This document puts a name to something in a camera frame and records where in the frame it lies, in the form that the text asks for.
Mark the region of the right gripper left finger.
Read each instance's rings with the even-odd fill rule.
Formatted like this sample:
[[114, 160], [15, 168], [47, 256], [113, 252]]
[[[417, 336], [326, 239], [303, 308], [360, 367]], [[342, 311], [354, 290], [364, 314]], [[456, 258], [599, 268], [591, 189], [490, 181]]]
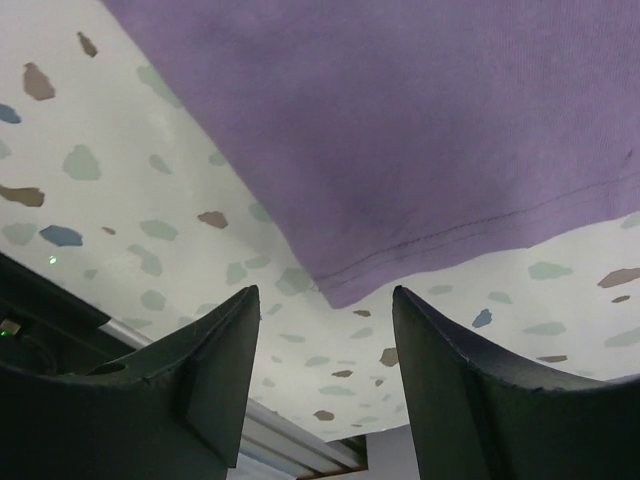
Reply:
[[5, 479], [222, 479], [238, 458], [260, 326], [247, 287], [86, 374], [1, 368]]

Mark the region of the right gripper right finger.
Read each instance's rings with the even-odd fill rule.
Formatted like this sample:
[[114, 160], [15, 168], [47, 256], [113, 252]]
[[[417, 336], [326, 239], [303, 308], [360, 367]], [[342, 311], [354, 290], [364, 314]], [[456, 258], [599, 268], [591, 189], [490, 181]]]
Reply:
[[392, 315], [421, 478], [638, 478], [638, 378], [541, 365], [402, 286]]

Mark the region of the purple t shirt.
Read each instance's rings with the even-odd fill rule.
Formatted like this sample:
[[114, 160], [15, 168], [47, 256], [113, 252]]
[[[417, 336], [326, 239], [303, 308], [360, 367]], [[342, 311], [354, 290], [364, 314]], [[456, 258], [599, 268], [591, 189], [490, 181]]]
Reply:
[[335, 308], [639, 207], [635, 1], [110, 1]]

